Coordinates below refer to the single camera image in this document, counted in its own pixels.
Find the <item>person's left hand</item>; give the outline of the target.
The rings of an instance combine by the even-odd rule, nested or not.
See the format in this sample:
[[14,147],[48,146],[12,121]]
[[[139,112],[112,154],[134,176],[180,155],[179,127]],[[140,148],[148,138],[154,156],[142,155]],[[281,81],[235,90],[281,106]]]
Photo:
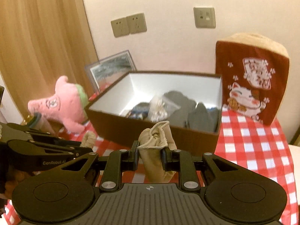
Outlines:
[[1,165],[1,199],[11,199],[16,186],[32,176],[31,172],[17,170],[11,165]]

